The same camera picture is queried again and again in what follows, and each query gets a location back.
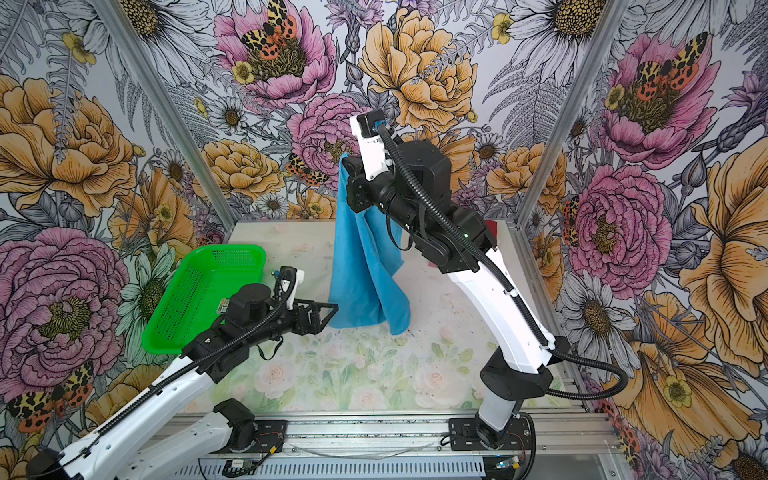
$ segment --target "floral table surface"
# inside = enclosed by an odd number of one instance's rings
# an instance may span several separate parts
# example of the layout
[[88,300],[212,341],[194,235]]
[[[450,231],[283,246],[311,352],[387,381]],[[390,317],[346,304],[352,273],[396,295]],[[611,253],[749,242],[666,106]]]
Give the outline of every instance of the floral table surface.
[[[272,349],[264,349],[267,358]],[[254,349],[185,412],[209,412],[230,397],[254,412],[477,409],[485,396],[478,374],[495,349],[484,323],[455,319],[412,326],[399,336],[386,324],[290,335],[269,362]],[[562,387],[559,377],[552,387]],[[570,403],[544,397],[525,405]]]
[[[334,222],[239,223],[230,243],[257,243],[265,271],[280,265],[305,270],[302,298],[328,299]],[[505,228],[498,229],[507,266],[513,259]],[[496,340],[470,300],[418,251],[403,252],[395,281],[409,298],[410,327],[392,336],[389,325],[326,328],[317,336],[286,335],[274,359],[257,349],[186,412],[209,412],[230,397],[252,411],[477,409],[485,396],[480,369]],[[273,344],[264,348],[267,358]],[[556,376],[554,388],[561,388]],[[528,406],[569,406],[550,397]]]

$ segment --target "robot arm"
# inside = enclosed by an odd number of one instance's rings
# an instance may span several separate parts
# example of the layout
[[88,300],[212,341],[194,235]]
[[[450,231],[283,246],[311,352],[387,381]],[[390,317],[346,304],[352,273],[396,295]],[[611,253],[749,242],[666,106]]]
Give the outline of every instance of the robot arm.
[[[325,328],[338,306],[296,299],[302,280],[303,271],[283,267],[274,298],[268,286],[244,286],[230,299],[227,313],[185,346],[151,386],[61,452],[42,449],[27,466],[28,478],[159,480],[190,457],[225,446],[244,449],[257,435],[253,414],[229,399],[191,427],[139,451],[186,404],[245,361],[252,345],[284,333],[317,334]],[[321,309],[331,312],[321,317]]]
[[[360,156],[343,158],[343,167],[349,172],[347,203],[355,212],[375,205],[405,229],[416,249],[447,273],[471,299],[498,341],[499,348],[481,371],[488,394],[478,412],[477,432],[486,446],[497,448],[509,419],[517,415],[522,401],[547,392],[552,375],[546,366],[559,361],[552,352],[567,352],[568,342],[553,336],[531,315],[495,248],[495,237],[482,218],[475,211],[451,202],[450,160],[431,142],[402,143],[390,138],[397,144],[401,162],[393,166],[392,159],[386,157],[386,153],[394,154],[392,145],[385,149],[379,135],[381,125],[386,125],[383,113],[361,114],[349,122],[358,137]],[[416,193],[398,167],[413,173],[433,207],[498,271],[492,272],[487,261],[478,262],[466,242],[457,241],[455,233],[445,228],[445,222],[426,214],[424,197]],[[499,283],[499,275],[508,281],[508,290]],[[535,327],[539,337],[533,331]]]

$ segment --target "green plastic basket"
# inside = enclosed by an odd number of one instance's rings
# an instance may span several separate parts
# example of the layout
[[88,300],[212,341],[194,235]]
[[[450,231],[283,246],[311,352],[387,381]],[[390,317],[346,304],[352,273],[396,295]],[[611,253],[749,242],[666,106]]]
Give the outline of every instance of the green plastic basket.
[[222,300],[260,283],[266,253],[258,245],[206,245],[192,250],[171,279],[141,337],[155,355],[177,355],[220,315]]

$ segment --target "blue cloth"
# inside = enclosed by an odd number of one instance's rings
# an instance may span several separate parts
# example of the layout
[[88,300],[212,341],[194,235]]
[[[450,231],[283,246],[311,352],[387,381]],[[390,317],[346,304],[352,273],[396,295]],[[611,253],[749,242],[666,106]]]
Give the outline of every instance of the blue cloth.
[[[336,200],[336,245],[330,302],[339,304],[333,328],[371,326],[389,322],[392,335],[411,323],[408,297],[392,276],[402,265],[400,250],[389,239],[386,217],[376,207],[356,214],[346,202],[349,174],[339,162]],[[402,228],[392,222],[392,236],[400,241]]]

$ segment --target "pink peony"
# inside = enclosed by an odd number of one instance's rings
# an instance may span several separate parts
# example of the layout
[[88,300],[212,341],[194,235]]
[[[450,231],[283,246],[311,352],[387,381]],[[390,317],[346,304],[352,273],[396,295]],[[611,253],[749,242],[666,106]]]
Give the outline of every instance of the pink peony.
[[672,227],[663,211],[656,177],[637,165],[599,167],[579,196],[574,271],[599,277],[622,300],[641,293],[670,252]]
[[293,137],[293,153],[308,168],[323,172],[326,185],[339,189],[339,158],[345,152],[360,153],[357,140],[352,135],[349,117],[362,113],[351,98],[339,94],[313,98],[301,114],[288,120],[288,130]]
[[49,228],[0,245],[0,394],[51,391],[77,368],[110,369],[123,338],[118,254],[85,232]]
[[296,38],[281,47],[274,60],[249,55],[240,40],[249,31],[263,29],[266,6],[258,14],[248,7],[245,16],[232,11],[232,17],[218,15],[214,19],[216,48],[223,52],[220,65],[232,70],[233,84],[245,89],[246,106],[258,114],[307,101],[330,90],[336,80],[337,52],[331,34],[323,36],[306,7],[299,13],[288,0],[286,6],[288,15],[296,19]]
[[680,90],[659,86],[645,101],[637,94],[643,85],[637,79],[640,64],[656,62],[663,66],[684,48],[684,44],[672,46],[671,38],[660,44],[658,35],[637,38],[619,61],[619,71],[608,80],[611,89],[604,101],[606,108],[591,126],[596,144],[617,152],[625,161],[643,162],[651,170],[658,170],[672,163],[704,133],[717,111],[706,108],[712,97],[709,89],[720,68],[718,61],[708,66],[712,58],[711,35],[704,40],[697,72],[688,84]]

